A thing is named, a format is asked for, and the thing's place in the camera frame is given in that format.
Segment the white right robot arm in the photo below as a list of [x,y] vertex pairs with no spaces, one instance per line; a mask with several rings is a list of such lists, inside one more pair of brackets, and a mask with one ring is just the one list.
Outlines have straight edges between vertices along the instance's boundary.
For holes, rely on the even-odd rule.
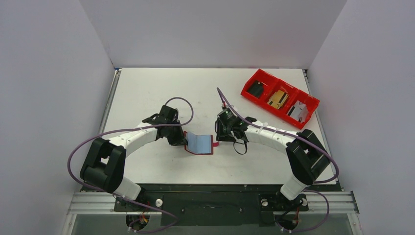
[[243,144],[254,142],[286,153],[292,176],[283,184],[278,195],[295,200],[307,187],[313,185],[330,160],[313,131],[285,131],[252,117],[240,118],[230,108],[217,115],[216,139]]

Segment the red leather card holder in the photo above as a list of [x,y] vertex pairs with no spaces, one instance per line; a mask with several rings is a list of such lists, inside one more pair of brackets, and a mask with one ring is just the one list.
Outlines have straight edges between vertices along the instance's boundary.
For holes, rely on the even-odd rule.
[[220,144],[219,141],[214,141],[213,135],[195,135],[184,131],[184,136],[187,140],[184,149],[193,155],[213,155],[214,148]]

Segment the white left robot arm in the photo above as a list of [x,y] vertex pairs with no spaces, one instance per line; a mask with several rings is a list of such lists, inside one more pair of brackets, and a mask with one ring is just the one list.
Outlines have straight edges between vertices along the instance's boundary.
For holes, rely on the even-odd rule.
[[126,158],[144,145],[166,138],[171,146],[187,140],[175,108],[163,105],[157,114],[145,118],[132,131],[93,140],[80,171],[80,178],[105,192],[136,200],[142,188],[124,176]]

